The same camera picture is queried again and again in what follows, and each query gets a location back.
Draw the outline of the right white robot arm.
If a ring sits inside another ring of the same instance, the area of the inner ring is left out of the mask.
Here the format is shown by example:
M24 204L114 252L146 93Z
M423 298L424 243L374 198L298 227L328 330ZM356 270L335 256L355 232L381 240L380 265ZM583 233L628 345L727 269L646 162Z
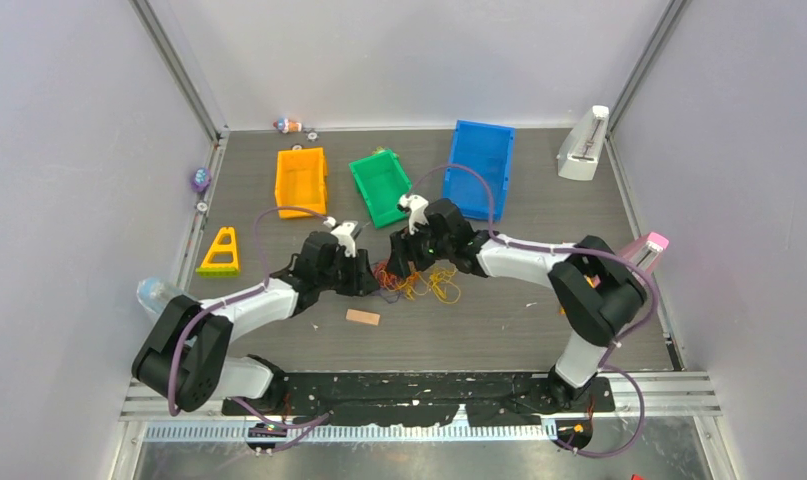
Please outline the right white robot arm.
M589 398L591 381L625 326L647 300L658 298L650 274L599 237L551 244L476 230L446 198L429 202L403 195L398 208L408 225L390 236L387 272L406 278L447 261L461 273L521 280L554 292L572 333L545 388L563 410L575 410Z

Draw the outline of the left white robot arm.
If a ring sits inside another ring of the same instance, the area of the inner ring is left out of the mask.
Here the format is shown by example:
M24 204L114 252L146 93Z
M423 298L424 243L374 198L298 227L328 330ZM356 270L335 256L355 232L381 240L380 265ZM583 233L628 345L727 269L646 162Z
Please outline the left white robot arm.
M286 398L275 367L256 357L231 357L230 345L265 325L292 318L321 294L365 297L379 288L369 253L352 240L312 232L288 265L260 284L227 297L198 300L157 277L136 296L154 325L131 366L134 379L192 412L211 399L242 397L259 412L277 412Z

